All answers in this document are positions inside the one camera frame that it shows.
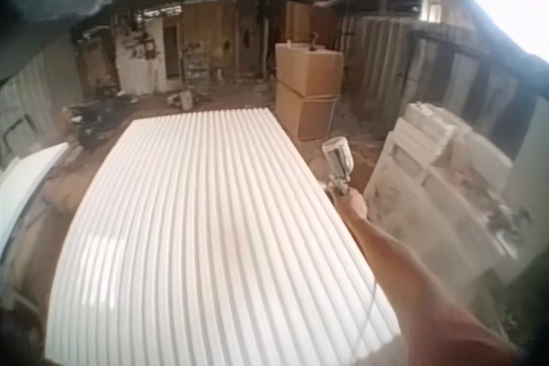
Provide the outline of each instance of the spray gun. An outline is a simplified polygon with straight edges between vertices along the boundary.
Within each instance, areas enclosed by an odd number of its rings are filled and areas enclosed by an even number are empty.
[[[323,152],[329,167],[328,188],[343,196],[349,190],[354,168],[349,142],[345,137],[335,137],[323,143]]]

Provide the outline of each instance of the forearm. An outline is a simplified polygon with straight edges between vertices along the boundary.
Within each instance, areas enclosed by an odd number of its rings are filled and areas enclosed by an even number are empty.
[[[407,331],[433,304],[454,303],[437,278],[407,245],[366,219],[346,219],[377,282],[394,307],[401,329]]]

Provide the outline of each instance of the dirt floor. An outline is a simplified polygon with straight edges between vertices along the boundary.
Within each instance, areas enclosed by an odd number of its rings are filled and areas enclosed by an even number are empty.
[[[29,340],[28,344],[35,345],[41,341],[36,339],[36,334],[42,336],[45,330],[57,259],[70,222],[95,173],[133,120],[181,113],[181,110],[168,106],[168,95],[159,94],[140,98],[135,103],[128,102],[127,105],[130,107],[124,113],[124,119],[114,130],[108,132],[108,137],[96,147],[84,149],[74,137],[69,138],[69,153],[51,171],[35,194],[27,213],[36,213],[39,217],[27,225],[27,229],[9,251],[9,259],[13,262],[10,273],[12,284],[38,308],[38,314],[30,316],[31,320],[34,318],[30,324],[34,326],[27,328],[27,335],[33,338],[34,343]],[[263,81],[244,81],[239,85],[212,88],[199,97],[193,111],[251,107],[274,109],[274,100],[271,84]],[[367,125],[349,111],[347,104],[341,102],[335,107],[331,130],[328,138],[344,135],[349,140],[356,164],[353,183],[359,186],[359,189],[364,189],[381,153],[383,141],[376,139],[369,132]],[[325,140],[293,139],[303,159],[321,182],[325,182],[328,177],[328,168],[321,149]]]

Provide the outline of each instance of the cardboard box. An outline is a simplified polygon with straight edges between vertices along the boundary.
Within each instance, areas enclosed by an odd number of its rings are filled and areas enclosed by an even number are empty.
[[[276,79],[303,97],[335,97],[341,94],[343,54],[318,48],[277,45]]]
[[[278,82],[275,113],[291,137],[301,141],[324,139],[328,136],[337,100],[304,99]]]

